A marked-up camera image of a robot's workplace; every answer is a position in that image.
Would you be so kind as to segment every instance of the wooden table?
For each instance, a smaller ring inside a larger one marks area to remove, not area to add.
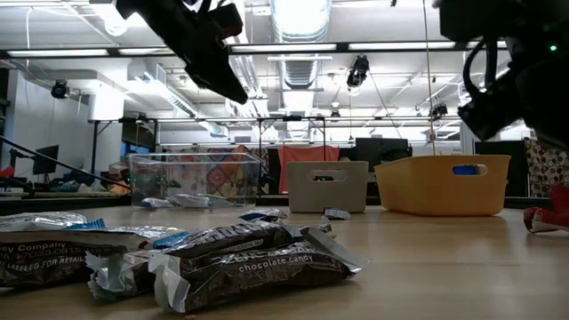
[[[130,207],[79,211],[109,225],[213,228],[238,212],[142,212]],[[310,224],[318,215],[292,214]],[[197,319],[569,319],[569,235],[528,235],[519,211],[492,218],[419,218],[369,207],[333,233],[372,259],[350,281],[268,293],[197,313]],[[152,294],[103,304],[86,284],[0,293],[0,318],[182,319]]]

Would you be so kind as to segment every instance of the monitor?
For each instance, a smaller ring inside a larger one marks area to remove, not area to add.
[[[411,156],[407,139],[356,138],[356,160],[367,161],[369,172],[379,164],[386,164]]]
[[[36,150],[37,153],[42,154],[44,156],[48,156],[52,159],[57,160],[57,155],[60,152],[60,146],[51,146],[47,148],[40,148]],[[53,161],[48,161],[38,156],[34,157],[34,174],[47,174],[47,173],[55,173],[55,169],[57,164]]]

